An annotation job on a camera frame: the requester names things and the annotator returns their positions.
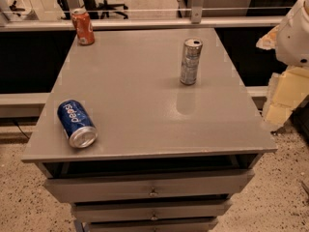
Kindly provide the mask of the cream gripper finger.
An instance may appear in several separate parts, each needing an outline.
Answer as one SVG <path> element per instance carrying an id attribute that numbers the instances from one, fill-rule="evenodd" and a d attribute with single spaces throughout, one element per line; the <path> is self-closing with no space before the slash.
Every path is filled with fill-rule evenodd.
<path id="1" fill-rule="evenodd" d="M 268 131 L 284 126 L 293 111 L 309 96 L 309 68 L 289 66 L 281 74 L 274 73 L 267 86 L 263 107 L 263 124 Z"/>
<path id="2" fill-rule="evenodd" d="M 256 46 L 260 49 L 271 50 L 276 47 L 276 38 L 279 26 L 276 25 L 256 42 Z"/>

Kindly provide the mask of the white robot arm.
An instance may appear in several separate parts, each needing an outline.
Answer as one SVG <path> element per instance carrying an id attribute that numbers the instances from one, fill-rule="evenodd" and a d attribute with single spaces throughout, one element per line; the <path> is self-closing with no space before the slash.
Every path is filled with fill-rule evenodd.
<path id="1" fill-rule="evenodd" d="M 277 131 L 309 96 L 309 0 L 297 0 L 256 46 L 274 49 L 276 59 L 287 65 L 271 76 L 262 112 L 264 128 Z"/>

